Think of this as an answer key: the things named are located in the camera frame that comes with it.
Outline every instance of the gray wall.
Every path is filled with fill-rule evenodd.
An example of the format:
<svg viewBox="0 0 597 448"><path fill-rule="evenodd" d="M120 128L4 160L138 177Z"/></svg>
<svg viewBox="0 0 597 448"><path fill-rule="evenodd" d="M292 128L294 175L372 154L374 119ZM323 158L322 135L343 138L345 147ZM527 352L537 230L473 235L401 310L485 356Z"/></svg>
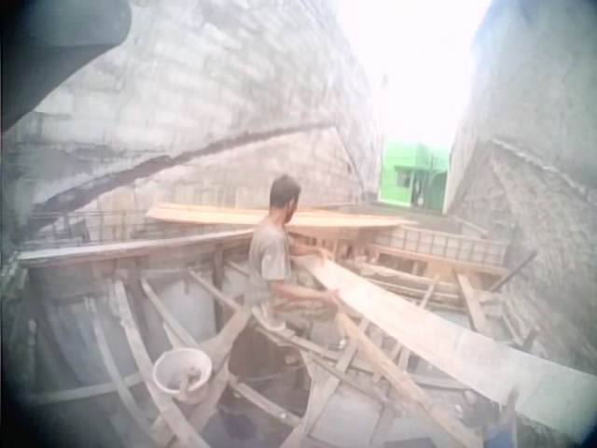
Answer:
<svg viewBox="0 0 597 448"><path fill-rule="evenodd" d="M106 192L237 140L328 125L362 192L376 193L368 84L325 2L134 0L125 43L5 135L3 171L22 216L74 209L98 183Z"/></svg>
<svg viewBox="0 0 597 448"><path fill-rule="evenodd" d="M597 368L597 5L496 0L453 147L450 213L539 249L506 288L550 357Z"/></svg>

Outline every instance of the white bucket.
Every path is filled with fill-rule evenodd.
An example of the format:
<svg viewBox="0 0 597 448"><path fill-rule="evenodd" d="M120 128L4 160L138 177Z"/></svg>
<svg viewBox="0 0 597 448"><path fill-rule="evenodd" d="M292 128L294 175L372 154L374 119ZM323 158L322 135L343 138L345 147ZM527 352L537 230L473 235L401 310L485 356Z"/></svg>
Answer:
<svg viewBox="0 0 597 448"><path fill-rule="evenodd" d="M164 352L153 366L153 381L165 394L181 401L197 403L207 393L206 383L212 376L212 360L195 348L175 348ZM189 387L181 391L178 386L192 372Z"/></svg>

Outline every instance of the wooden stick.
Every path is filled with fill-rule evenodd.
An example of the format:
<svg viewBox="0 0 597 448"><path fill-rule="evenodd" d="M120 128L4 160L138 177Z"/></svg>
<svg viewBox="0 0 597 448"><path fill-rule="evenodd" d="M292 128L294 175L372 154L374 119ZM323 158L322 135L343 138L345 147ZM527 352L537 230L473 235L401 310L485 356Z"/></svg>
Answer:
<svg viewBox="0 0 597 448"><path fill-rule="evenodd" d="M131 391L120 376L116 361L112 357L112 353L110 352L110 348L108 346L108 341L105 338L102 324L100 324L96 314L93 315L92 319L93 330L95 331L95 337L97 339L98 347L100 348L100 354L104 360L105 368L108 371L113 384L116 386L116 390L120 396L120 399L122 400L122 403L124 404L124 407L127 408L127 411L129 411L134 421L137 422L137 425L139 425L139 428L141 428L141 431L145 436L146 443L149 446L159 446L158 439L154 438L153 434L151 433L151 425L144 416L143 411L141 411L141 408L139 408L139 405L132 396Z"/></svg>
<svg viewBox="0 0 597 448"><path fill-rule="evenodd" d="M449 412L440 409L348 316L339 314L338 318L339 323L353 341L358 344L371 362L382 371L397 392L412 404L422 416L446 431L459 446L475 448L481 446L481 440L475 434L453 418Z"/></svg>
<svg viewBox="0 0 597 448"><path fill-rule="evenodd" d="M209 445L197 434L178 406L174 404L173 400L158 390L158 387L154 384L152 374L153 362L146 351L141 334L132 319L131 307L121 280L117 280L115 283L115 291L120 319L129 340L129 345L131 346L132 356L137 366L139 366L139 372L141 372L147 390L156 403L158 411L168 422L174 434L183 443L183 446L189 448L209 448Z"/></svg>
<svg viewBox="0 0 597 448"><path fill-rule="evenodd" d="M489 292L495 292L495 291L499 290L500 287L505 285L507 282L509 282L512 279L512 277L514 277L517 273L519 273L522 270L522 268L524 268L527 264L529 264L531 261L533 261L533 259L537 256L538 253L539 253L538 250L534 250L533 252L531 252L512 271L510 271L509 273L504 275L502 278L500 278L497 282L495 282L495 284L489 288Z"/></svg>

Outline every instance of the man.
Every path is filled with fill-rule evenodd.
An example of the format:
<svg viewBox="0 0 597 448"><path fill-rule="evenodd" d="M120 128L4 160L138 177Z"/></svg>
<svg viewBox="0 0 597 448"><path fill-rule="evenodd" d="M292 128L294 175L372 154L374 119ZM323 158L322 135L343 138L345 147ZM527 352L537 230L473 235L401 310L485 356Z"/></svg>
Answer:
<svg viewBox="0 0 597 448"><path fill-rule="evenodd" d="M497 405L488 399L467 390L465 400L472 407L473 420L483 425L483 448L512 448L512 424L516 417L516 400L519 389L515 387L507 398L506 406L501 414ZM477 422L465 422L468 426L478 426Z"/></svg>
<svg viewBox="0 0 597 448"><path fill-rule="evenodd" d="M290 285L290 255L318 255L322 261L332 255L321 247L298 245L286 234L285 225L292 219L299 202L300 185L283 175L271 184L270 212L257 225L249 248L249 295L257 320L271 331L282 331L285 322L273 308L273 301L335 302L333 291L318 291Z"/></svg>

